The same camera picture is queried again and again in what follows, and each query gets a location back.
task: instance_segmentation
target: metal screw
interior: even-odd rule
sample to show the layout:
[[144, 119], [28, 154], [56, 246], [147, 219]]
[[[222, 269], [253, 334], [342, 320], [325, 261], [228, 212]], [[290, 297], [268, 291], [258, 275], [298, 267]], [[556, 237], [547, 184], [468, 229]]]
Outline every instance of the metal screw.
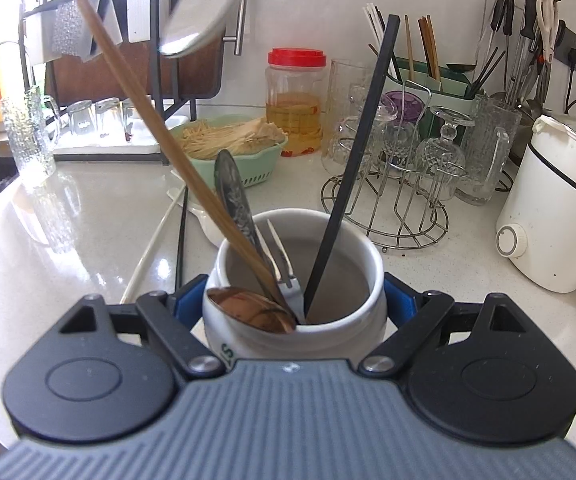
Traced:
[[371, 374], [381, 374], [394, 368], [395, 362], [385, 355], [371, 355], [363, 360], [361, 366]]
[[213, 355], [200, 355], [192, 358], [188, 365], [195, 373], [209, 374], [219, 369], [221, 361]]

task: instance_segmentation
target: red lid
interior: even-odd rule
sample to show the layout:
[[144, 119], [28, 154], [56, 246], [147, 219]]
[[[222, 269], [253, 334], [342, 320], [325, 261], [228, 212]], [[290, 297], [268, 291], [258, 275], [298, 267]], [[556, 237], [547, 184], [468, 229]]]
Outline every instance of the red lid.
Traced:
[[268, 52], [268, 63], [279, 66], [324, 67], [323, 50], [311, 48], [273, 48]]

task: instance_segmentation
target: blue gripper pad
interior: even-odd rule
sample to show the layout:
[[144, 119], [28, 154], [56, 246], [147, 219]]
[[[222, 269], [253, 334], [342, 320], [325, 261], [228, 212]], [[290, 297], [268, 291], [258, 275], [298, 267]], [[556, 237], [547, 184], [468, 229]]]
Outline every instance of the blue gripper pad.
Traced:
[[[203, 291], [207, 281], [207, 274], [199, 274], [173, 295], [173, 314], [188, 330], [201, 318]], [[388, 303], [388, 317], [400, 328], [417, 314], [421, 306], [421, 294], [389, 272], [385, 275], [384, 291]]]

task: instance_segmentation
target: white slow cooker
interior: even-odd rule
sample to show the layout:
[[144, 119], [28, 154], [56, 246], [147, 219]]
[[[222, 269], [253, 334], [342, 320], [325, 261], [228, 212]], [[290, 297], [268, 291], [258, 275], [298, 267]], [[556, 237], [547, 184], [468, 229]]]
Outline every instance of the white slow cooker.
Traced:
[[535, 121], [496, 228], [497, 250], [530, 280], [576, 289], [576, 118]]

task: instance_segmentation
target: cooker knob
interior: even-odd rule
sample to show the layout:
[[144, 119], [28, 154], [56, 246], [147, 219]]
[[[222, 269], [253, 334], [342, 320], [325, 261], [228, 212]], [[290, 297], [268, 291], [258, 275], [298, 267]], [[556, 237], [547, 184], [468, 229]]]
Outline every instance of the cooker knob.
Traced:
[[506, 258], [518, 258], [528, 248], [528, 235], [519, 224], [506, 224], [496, 233], [496, 250]]

